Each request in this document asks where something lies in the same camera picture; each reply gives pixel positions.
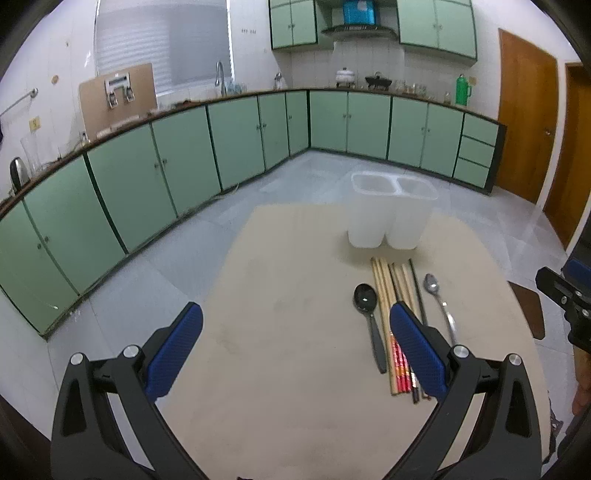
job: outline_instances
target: range hood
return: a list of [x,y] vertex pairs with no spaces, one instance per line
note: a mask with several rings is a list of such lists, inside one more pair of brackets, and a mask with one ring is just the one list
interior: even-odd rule
[[398,33],[389,27],[381,25],[368,24],[347,24],[337,25],[336,27],[323,30],[324,35],[328,35],[333,40],[346,40],[352,37],[386,37],[398,39]]

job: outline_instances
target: cabinet door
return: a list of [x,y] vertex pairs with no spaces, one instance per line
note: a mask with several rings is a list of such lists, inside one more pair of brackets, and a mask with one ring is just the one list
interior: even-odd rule
[[389,125],[389,95],[349,94],[347,152],[385,159]]
[[475,59],[472,8],[446,0],[435,0],[435,6],[439,22],[439,48]]
[[271,8],[271,36],[273,48],[291,47],[294,44],[289,4]]
[[290,156],[287,140],[285,93],[261,95],[258,101],[262,123],[262,146],[265,151],[265,166],[269,169]]
[[314,0],[305,0],[291,4],[291,24],[294,45],[317,42]]
[[463,113],[430,104],[421,168],[451,177],[460,144]]
[[256,97],[207,107],[222,187],[227,189],[265,171]]
[[407,98],[392,99],[392,130],[388,160],[418,167],[421,164],[427,102]]
[[398,0],[400,43],[437,48],[433,0]]
[[0,285],[39,333],[77,299],[43,248],[22,203],[0,221]]
[[287,125],[290,135],[290,155],[308,148],[308,95],[306,92],[287,92]]
[[25,197],[25,205],[53,258],[84,292],[125,256],[80,157]]
[[107,210],[129,251],[176,215],[164,183],[149,125],[120,135],[88,152]]
[[310,92],[310,131],[312,147],[346,151],[346,92]]
[[152,127],[179,215],[220,192],[205,107],[163,118]]

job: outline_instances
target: blue gripper pad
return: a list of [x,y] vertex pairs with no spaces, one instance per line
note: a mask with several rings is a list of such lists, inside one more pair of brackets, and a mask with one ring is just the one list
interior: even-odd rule
[[390,310],[390,328],[424,391],[443,401],[447,394],[445,365],[399,303]]
[[168,395],[202,330],[203,312],[194,304],[148,365],[144,392],[150,401]]

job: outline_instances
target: window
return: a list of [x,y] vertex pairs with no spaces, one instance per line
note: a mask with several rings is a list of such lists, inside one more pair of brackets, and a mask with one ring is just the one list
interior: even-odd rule
[[152,63],[156,94],[231,75],[226,0],[100,0],[99,75]]

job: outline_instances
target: faucet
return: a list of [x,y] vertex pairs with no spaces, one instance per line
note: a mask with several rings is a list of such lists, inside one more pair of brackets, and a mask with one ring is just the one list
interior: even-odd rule
[[223,97],[226,96],[226,80],[223,77],[223,64],[221,61],[219,61],[217,63],[217,67],[216,67],[216,83],[215,86],[219,87],[222,86],[221,88],[221,94]]

